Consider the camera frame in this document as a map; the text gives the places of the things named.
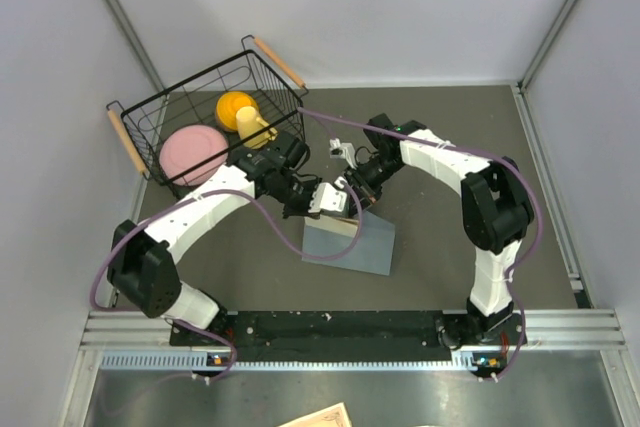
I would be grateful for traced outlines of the cream paper letter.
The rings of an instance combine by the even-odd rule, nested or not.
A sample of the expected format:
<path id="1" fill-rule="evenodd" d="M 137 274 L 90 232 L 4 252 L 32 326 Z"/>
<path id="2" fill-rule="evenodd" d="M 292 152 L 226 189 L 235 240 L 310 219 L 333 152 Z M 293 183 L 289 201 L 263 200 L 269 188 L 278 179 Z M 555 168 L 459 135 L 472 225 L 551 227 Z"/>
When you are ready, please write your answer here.
<path id="1" fill-rule="evenodd" d="M 360 222 L 356 219 L 329 216 L 320 216 L 318 218 L 306 217 L 305 226 L 353 238 L 356 236 Z"/>

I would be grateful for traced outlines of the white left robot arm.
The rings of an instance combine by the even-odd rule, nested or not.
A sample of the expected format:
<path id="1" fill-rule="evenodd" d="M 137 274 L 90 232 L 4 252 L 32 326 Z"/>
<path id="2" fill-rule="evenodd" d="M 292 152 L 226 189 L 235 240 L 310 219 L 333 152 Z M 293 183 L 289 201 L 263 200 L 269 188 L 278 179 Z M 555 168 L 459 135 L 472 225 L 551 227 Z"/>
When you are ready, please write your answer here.
<path id="1" fill-rule="evenodd" d="M 211 295 L 180 280 L 177 263 L 225 217 L 263 195 L 283 205 L 285 217 L 306 215 L 315 177 L 298 175 L 310 157 L 300 138 L 281 133 L 257 150 L 238 147 L 197 189 L 146 224 L 126 220 L 113 234 L 106 277 L 148 318 L 164 317 L 192 325 L 205 343 L 226 334 L 228 311 Z"/>

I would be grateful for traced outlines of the grey blue envelope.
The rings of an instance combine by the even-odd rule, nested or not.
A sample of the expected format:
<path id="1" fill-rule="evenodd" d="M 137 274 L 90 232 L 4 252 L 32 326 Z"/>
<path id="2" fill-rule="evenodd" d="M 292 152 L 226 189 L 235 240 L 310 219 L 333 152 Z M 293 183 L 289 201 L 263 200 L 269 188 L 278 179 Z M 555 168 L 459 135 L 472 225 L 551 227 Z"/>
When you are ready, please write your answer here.
<path id="1" fill-rule="evenodd" d="M 391 273 L 396 227 L 393 223 L 365 211 L 360 222 L 360 236 L 346 255 L 335 260 L 303 257 L 305 262 L 368 274 L 389 276 Z M 302 251 L 326 257 L 345 250 L 355 237 L 345 237 L 306 227 L 304 223 Z"/>

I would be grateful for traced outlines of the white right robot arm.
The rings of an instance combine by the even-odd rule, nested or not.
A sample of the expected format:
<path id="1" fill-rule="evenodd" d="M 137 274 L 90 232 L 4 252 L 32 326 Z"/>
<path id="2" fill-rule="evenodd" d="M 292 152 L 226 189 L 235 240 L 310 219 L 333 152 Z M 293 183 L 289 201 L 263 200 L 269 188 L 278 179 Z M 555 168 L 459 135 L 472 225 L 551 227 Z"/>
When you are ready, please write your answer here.
<path id="1" fill-rule="evenodd" d="M 450 349 L 492 341 L 513 313 L 509 270 L 535 218 L 530 197 L 514 174 L 516 164 L 458 152 L 425 125 L 395 125 L 385 114 L 368 121 L 365 135 L 373 152 L 344 171 L 358 197 L 350 214 L 376 203 L 383 184 L 403 167 L 421 170 L 458 194 L 463 229 L 475 247 L 475 274 L 465 316 L 442 320 L 440 341 Z"/>

